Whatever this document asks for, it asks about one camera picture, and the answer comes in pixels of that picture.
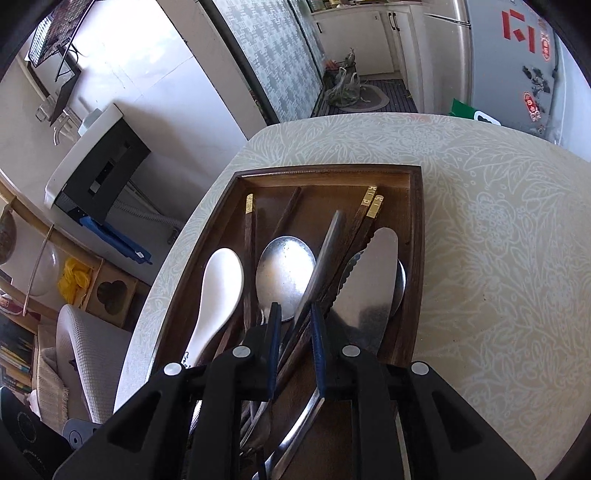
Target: cabinet handle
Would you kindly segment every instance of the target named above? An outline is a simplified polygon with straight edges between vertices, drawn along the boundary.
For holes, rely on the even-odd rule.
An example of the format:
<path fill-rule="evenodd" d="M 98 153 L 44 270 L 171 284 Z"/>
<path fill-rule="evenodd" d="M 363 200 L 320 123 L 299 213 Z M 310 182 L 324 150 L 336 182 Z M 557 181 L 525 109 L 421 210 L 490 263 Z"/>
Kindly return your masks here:
<path fill-rule="evenodd" d="M 398 23 L 396 22 L 396 14 L 392 13 L 392 12 L 388 12 L 388 18 L 390 20 L 390 27 L 392 27 L 392 30 L 394 31 L 400 31 L 400 28 L 398 28 Z"/>

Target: knife blade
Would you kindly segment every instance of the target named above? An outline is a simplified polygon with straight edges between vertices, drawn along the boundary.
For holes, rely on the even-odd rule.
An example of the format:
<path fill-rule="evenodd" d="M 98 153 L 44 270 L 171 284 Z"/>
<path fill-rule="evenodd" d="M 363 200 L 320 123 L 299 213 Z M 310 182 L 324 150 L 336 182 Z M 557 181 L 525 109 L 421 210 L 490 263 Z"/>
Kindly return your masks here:
<path fill-rule="evenodd" d="M 398 236 L 391 228 L 379 228 L 331 308 L 351 343 L 374 355 L 386 331 L 397 267 Z"/>
<path fill-rule="evenodd" d="M 397 267 L 398 236 L 390 228 L 379 228 L 331 307 L 330 314 L 340 319 L 349 341 L 374 354 L 388 324 Z M 317 417 L 322 401 L 316 390 L 278 449 L 265 462 L 267 478 L 281 478 Z M 252 480 L 259 480 L 258 473 Z"/>

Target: screw head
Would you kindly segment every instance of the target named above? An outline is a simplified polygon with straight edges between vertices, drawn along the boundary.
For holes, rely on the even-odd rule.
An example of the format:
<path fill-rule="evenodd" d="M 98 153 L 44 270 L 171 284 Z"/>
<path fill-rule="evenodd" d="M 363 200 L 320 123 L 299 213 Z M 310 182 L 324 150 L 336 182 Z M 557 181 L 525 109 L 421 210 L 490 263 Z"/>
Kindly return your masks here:
<path fill-rule="evenodd" d="M 346 345 L 343 347 L 343 355 L 344 356 L 358 356 L 361 353 L 358 346 L 355 345 Z"/>
<path fill-rule="evenodd" d="M 429 366 L 423 362 L 414 362 L 410 370 L 417 375 L 427 375 L 429 373 Z"/>
<path fill-rule="evenodd" d="M 183 371 L 183 367 L 180 364 L 168 364 L 164 367 L 164 373 L 171 377 L 178 375 L 180 372 Z"/>
<path fill-rule="evenodd" d="M 246 358 L 250 354 L 251 350 L 244 345 L 239 345 L 234 350 L 232 350 L 232 355 L 234 355 L 236 358 Z"/>

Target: heart-shaped cutout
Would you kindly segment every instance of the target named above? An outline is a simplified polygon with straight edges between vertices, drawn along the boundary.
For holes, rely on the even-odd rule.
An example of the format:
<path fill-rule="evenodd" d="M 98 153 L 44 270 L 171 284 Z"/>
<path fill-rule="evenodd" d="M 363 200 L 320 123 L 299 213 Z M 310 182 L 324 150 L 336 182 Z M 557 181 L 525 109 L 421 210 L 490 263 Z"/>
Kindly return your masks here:
<path fill-rule="evenodd" d="M 127 285 L 121 280 L 113 283 L 104 281 L 96 289 L 96 298 L 105 306 L 109 315 L 117 315 L 123 309 L 126 294 Z"/>

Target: white cabinet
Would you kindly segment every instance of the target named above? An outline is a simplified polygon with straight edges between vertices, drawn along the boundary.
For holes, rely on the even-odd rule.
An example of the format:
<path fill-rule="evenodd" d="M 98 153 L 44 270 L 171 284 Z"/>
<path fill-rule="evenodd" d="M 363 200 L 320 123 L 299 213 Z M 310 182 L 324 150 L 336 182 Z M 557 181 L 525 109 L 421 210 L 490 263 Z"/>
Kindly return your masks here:
<path fill-rule="evenodd" d="M 399 65 L 394 64 L 380 12 L 354 8 L 343 10 L 314 16 L 327 58 L 341 61 L 352 48 L 360 75 L 393 73 L 398 70 Z"/>
<path fill-rule="evenodd" d="M 400 75 L 419 113 L 433 111 L 433 73 L 423 5 L 397 1 L 312 14 L 328 59 L 352 48 L 360 75 Z"/>

